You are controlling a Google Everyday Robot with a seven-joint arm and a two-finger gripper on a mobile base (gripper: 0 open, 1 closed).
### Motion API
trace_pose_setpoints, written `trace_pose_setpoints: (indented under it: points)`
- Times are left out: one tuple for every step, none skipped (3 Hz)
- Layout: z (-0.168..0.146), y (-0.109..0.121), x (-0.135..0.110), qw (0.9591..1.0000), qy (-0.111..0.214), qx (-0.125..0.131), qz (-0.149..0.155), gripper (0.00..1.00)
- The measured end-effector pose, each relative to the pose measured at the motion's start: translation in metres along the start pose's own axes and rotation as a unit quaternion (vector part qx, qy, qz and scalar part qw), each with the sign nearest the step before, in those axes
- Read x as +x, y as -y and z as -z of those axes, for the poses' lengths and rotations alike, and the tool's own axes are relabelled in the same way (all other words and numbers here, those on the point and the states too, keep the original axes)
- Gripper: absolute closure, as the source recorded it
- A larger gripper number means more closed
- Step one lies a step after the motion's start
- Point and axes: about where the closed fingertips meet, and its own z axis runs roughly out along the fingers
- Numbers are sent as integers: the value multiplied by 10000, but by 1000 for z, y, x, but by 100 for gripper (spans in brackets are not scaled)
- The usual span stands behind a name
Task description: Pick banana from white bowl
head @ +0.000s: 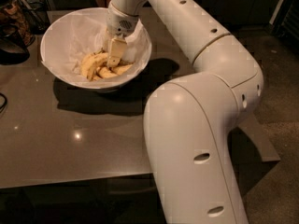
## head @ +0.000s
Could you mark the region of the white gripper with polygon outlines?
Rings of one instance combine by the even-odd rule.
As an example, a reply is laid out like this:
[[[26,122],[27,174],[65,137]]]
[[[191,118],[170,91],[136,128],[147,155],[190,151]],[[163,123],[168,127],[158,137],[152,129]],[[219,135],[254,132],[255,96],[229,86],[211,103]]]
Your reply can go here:
[[[136,28],[139,18],[137,16],[127,15],[112,4],[107,9],[107,30],[112,36],[127,37],[131,35]],[[126,51],[127,43],[124,39],[113,37],[107,43],[107,66],[115,67],[119,64],[122,55]]]

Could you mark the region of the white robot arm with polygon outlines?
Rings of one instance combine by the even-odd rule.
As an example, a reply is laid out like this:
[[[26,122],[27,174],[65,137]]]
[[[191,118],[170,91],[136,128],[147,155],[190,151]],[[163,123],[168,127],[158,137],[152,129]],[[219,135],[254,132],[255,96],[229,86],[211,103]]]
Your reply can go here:
[[[145,143],[169,224],[249,224],[227,136],[261,100],[263,72],[242,44],[193,0],[111,0],[110,33],[130,35],[144,3],[192,64],[149,97]]]

